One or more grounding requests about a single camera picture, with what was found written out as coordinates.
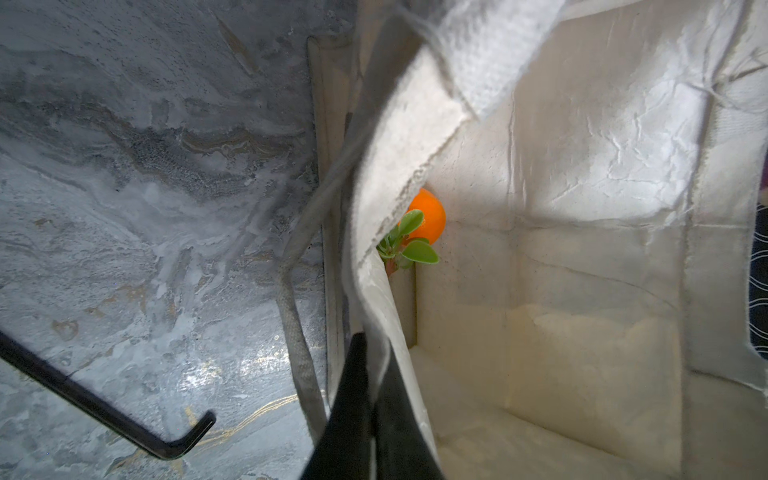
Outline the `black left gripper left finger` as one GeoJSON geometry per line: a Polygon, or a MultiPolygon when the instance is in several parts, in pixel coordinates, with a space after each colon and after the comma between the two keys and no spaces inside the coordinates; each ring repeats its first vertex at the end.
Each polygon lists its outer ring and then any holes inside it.
{"type": "Polygon", "coordinates": [[[372,412],[367,340],[364,333],[357,333],[351,339],[330,419],[302,478],[372,479],[372,412]]]}

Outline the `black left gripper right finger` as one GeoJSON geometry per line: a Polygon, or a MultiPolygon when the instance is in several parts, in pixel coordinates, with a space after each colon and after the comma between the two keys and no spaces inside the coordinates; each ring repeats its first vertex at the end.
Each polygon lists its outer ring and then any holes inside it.
{"type": "Polygon", "coordinates": [[[374,406],[377,479],[443,479],[416,421],[394,354],[374,406]]]}

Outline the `orange with green leaves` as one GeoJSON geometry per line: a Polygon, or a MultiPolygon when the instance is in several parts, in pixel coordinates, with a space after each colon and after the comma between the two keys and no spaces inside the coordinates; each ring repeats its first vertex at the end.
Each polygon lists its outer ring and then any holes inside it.
{"type": "Polygon", "coordinates": [[[442,203],[433,193],[421,188],[405,215],[377,245],[387,276],[416,264],[437,264],[439,256],[433,245],[445,225],[442,203]]]}

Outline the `cream canvas grocery bag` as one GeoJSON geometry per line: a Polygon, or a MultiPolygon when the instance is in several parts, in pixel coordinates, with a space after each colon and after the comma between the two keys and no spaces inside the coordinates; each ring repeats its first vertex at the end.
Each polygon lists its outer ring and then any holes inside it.
{"type": "Polygon", "coordinates": [[[278,267],[315,445],[352,337],[447,479],[763,479],[763,1],[361,1],[278,267]],[[435,265],[377,245],[421,188],[435,265]]]}

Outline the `black hex key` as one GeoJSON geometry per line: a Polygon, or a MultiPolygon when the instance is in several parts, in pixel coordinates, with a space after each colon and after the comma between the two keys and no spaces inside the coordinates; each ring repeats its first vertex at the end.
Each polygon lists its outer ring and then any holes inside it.
{"type": "Polygon", "coordinates": [[[5,333],[1,333],[1,359],[120,437],[160,460],[170,461],[182,458],[216,423],[215,413],[209,410],[183,437],[165,441],[5,333]]]}

